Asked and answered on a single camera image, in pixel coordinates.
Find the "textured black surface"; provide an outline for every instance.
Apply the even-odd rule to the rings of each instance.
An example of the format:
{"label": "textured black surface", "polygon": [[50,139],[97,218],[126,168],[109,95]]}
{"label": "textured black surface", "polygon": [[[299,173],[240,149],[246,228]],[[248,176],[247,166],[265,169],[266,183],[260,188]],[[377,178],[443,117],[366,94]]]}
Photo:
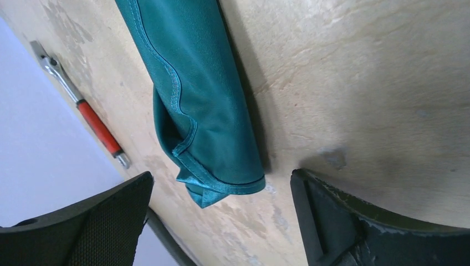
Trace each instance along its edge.
{"label": "textured black surface", "polygon": [[309,265],[470,265],[468,229],[389,212],[321,176],[295,170],[290,182]]}
{"label": "textured black surface", "polygon": [[132,265],[152,187],[145,172],[31,223],[0,228],[0,265]]}

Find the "folded garment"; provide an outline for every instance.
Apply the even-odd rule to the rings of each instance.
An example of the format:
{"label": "folded garment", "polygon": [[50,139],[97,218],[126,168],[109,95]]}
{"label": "folded garment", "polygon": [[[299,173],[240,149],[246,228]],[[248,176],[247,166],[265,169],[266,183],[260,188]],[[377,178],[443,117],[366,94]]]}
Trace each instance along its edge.
{"label": "folded garment", "polygon": [[216,0],[116,0],[154,82],[160,145],[201,207],[265,186]]}

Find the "hand tool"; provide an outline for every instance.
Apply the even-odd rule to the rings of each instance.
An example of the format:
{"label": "hand tool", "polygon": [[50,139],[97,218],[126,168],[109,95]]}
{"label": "hand tool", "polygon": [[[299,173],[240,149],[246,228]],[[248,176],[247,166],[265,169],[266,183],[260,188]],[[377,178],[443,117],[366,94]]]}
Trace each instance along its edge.
{"label": "hand tool", "polygon": [[95,132],[95,135],[112,154],[112,156],[116,158],[125,169],[128,169],[131,164],[128,157],[116,139],[109,132],[105,124],[101,121],[91,106],[86,102],[76,86],[71,82],[62,68],[59,60],[57,60],[57,58],[54,56],[49,56],[39,42],[32,41],[29,44],[33,48],[34,54],[36,55],[40,66],[64,87],[67,94],[75,102],[76,107],[80,111],[81,115],[83,115],[83,118],[86,120],[88,125],[90,125],[93,132]]}

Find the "tool handle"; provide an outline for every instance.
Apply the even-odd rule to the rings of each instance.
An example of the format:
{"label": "tool handle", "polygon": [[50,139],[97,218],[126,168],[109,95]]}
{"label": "tool handle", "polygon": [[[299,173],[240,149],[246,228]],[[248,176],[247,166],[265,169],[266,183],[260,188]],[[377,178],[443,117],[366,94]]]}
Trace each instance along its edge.
{"label": "tool handle", "polygon": [[121,146],[119,146],[111,132],[109,132],[108,128],[85,100],[78,101],[76,107],[80,111],[81,115],[83,115],[83,118],[86,120],[88,125],[90,125],[93,132],[95,132],[95,135],[113,157],[123,153]]}

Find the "teal fabric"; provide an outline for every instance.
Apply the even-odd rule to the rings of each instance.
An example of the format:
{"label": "teal fabric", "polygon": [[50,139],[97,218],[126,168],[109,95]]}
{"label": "teal fabric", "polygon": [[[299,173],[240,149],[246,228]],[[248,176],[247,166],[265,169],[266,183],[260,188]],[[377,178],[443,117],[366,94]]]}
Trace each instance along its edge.
{"label": "teal fabric", "polygon": [[116,0],[154,82],[160,145],[202,208],[265,186],[216,0]]}

